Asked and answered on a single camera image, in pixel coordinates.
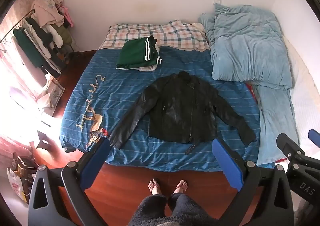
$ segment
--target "power outlet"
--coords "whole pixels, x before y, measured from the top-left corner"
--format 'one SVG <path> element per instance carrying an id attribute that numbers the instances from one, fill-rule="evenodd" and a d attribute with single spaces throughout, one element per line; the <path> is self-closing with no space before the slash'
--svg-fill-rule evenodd
<path id="1" fill-rule="evenodd" d="M 213 0 L 213 3 L 221 4 L 221 0 Z"/>

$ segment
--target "screw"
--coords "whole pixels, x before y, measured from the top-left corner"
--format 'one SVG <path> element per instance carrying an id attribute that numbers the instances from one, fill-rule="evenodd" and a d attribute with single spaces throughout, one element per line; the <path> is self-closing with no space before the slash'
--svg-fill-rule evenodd
<path id="1" fill-rule="evenodd" d="M 43 170 L 45 170 L 47 167 L 45 166 L 45 165 L 41 165 L 41 166 L 39 166 L 39 171 L 43 171 Z"/>
<path id="2" fill-rule="evenodd" d="M 252 161 L 248 161 L 248 162 L 247 162 L 247 166 L 248 166 L 248 167 L 254 167 L 255 164 L 254 164 L 254 162 L 252 162 Z"/>
<path id="3" fill-rule="evenodd" d="M 277 169 L 282 171 L 283 170 L 283 166 L 282 165 L 277 165 Z"/>
<path id="4" fill-rule="evenodd" d="M 69 168 L 73 168 L 76 166 L 76 162 L 75 161 L 70 161 L 68 164 L 67 164 L 67 167 Z"/>

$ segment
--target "white stripe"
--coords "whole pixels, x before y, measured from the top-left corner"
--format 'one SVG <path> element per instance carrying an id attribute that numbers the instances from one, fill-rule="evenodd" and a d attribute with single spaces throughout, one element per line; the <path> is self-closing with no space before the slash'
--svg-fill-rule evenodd
<path id="1" fill-rule="evenodd" d="M 150 43 L 149 43 L 149 36 L 147 37 L 148 42 L 148 60 L 150 61 Z"/>
<path id="2" fill-rule="evenodd" d="M 147 40 L 146 40 L 146 54 L 145 54 L 145 56 L 144 56 L 144 59 L 146 60 L 146 61 L 148 61 L 148 59 L 147 59 L 147 50 L 148 50 L 148 45 L 147 45 Z"/>

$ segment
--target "light blue blanket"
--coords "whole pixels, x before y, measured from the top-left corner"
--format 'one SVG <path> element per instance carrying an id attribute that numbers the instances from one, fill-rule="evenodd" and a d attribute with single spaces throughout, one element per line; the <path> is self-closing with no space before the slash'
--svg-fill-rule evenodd
<path id="1" fill-rule="evenodd" d="M 199 21 L 211 46 L 213 79 L 254 84 L 261 117 L 257 164 L 283 158 L 278 134 L 286 133 L 296 143 L 298 137 L 288 91 L 290 65 L 275 15 L 253 6 L 215 4 L 215 13 L 201 15 Z"/>

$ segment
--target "gray fuzzy pants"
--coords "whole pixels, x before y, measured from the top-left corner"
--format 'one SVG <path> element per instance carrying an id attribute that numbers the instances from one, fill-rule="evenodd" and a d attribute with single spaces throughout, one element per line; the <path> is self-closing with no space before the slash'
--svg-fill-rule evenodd
<path id="1" fill-rule="evenodd" d="M 164 214 L 168 203 L 172 211 L 170 217 Z M 183 193 L 172 194 L 167 200 L 164 195 L 147 196 L 132 216 L 128 226 L 158 225 L 165 222 L 178 222 L 179 225 L 214 225 L 216 220 L 210 217 L 193 199 Z"/>

